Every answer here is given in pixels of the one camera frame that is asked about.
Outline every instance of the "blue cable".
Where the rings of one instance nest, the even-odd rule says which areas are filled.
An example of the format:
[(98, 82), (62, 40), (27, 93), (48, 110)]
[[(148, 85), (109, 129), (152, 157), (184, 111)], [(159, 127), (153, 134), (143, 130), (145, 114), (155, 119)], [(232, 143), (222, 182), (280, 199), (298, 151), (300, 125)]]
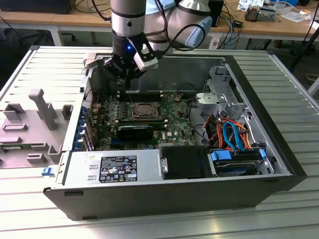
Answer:
[(229, 43), (228, 43), (228, 46), (226, 47), (226, 49), (228, 49), (231, 46), (231, 42), (233, 40), (233, 35), (234, 35), (234, 26), (233, 26), (233, 24), (231, 24), (231, 22), (228, 18), (227, 18), (227, 20), (228, 20), (229, 25), (230, 25), (231, 35), (230, 35), (230, 40), (229, 40)]
[(231, 147), (232, 150), (236, 150), (235, 146), (233, 146), (233, 144), (228, 140), (228, 137), (227, 137), (227, 132), (226, 132), (226, 129), (227, 129), (227, 126), (230, 124), (230, 126), (232, 126), (233, 130), (234, 130), (234, 135), (235, 135), (235, 140), (236, 140), (236, 144), (237, 144), (237, 147), (244, 151), (245, 148), (243, 147), (243, 144), (241, 143), (240, 139), (239, 139), (239, 135), (238, 135), (238, 131), (237, 131), (237, 128), (236, 126), (234, 125), (234, 123), (232, 122), (226, 122), (223, 126), (223, 137), (224, 137), (224, 140), (225, 142)]

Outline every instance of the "blue latch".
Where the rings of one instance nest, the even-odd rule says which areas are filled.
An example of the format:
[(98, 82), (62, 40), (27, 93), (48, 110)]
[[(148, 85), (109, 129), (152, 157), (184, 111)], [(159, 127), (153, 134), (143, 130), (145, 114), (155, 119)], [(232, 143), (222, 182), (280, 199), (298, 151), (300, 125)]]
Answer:
[(266, 152), (263, 149), (259, 149), (260, 156), (265, 159), (267, 157)]
[(52, 168), (46, 167), (43, 169), (42, 176), (53, 176), (54, 173), (52, 171)]
[(217, 150), (211, 153), (213, 161), (216, 160), (231, 160), (230, 152), (227, 150)]

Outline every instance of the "warning label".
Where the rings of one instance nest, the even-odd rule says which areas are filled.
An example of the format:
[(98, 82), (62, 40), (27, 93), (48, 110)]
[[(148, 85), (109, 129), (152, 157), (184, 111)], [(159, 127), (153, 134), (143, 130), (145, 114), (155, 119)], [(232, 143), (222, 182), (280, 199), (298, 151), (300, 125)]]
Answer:
[(136, 155), (102, 157), (100, 169), (99, 181), (101, 183), (138, 180)]

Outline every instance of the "metal slotted surface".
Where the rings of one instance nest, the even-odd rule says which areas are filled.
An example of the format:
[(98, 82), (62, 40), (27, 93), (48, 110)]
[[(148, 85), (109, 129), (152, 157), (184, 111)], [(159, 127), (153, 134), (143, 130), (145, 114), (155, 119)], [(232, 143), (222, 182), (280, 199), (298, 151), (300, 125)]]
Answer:
[[(14, 95), (7, 94), (0, 109), (4, 101), (19, 94), (13, 86), (27, 88), (42, 82), (48, 87), (47, 99), (56, 106), (72, 101), (72, 88), (80, 85), (84, 75), (81, 67), (87, 52), (110, 53), (111, 49), (40, 47), (31, 52), (21, 72), (11, 79), (9, 90)], [(47, 181), (54, 180), (43, 178), (42, 168), (4, 169), (0, 170), (0, 237), (315, 238), (319, 233), (319, 116), (311, 99), (306, 99), (301, 93), (304, 89), (263, 51), (190, 52), (197, 53), (235, 57), (308, 174), (304, 182), (269, 197), (255, 209), (74, 222), (42, 194)], [(57, 94), (50, 87), (65, 92)], [(19, 91), (27, 96), (26, 89)]]

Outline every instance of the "floor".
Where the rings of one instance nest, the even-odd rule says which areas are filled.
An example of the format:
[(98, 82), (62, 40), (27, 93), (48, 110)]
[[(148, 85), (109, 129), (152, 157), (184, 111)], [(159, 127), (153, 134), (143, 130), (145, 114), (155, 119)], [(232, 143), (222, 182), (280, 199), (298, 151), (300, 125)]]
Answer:
[[(18, 30), (19, 35), (25, 36), (28, 34), (36, 33), (34, 30)], [(64, 36), (65, 46), (93, 46), (91, 35), (89, 32), (74, 32), (77, 41), (73, 42), (70, 36)], [(112, 39), (110, 33), (97, 32), (96, 38), (98, 44), (95, 46), (111, 46)], [(33, 44), (35, 39), (29, 39), (28, 43)], [(208, 47), (209, 39), (203, 43), (203, 48)], [(42, 41), (41, 45), (53, 45), (52, 42)], [(298, 49), (300, 43), (295, 43), (295, 50)], [(275, 48), (273, 43), (268, 47), (269, 51), (274, 52), (279, 59), (286, 65), (289, 66), (293, 60), (293, 56), (289, 54), (292, 49), (292, 44), (289, 41), (284, 41), (280, 48)], [(6, 36), (6, 40), (0, 41), (0, 87), (6, 83), (12, 72), (15, 70), (25, 53), (28, 51), (28, 46), (21, 46), (19, 43), (19, 36), (11, 31)], [(307, 74), (319, 75), (318, 68), (319, 50), (305, 55), (294, 70), (295, 77), (302, 83), (302, 85), (308, 89), (311, 82), (306, 80)]]

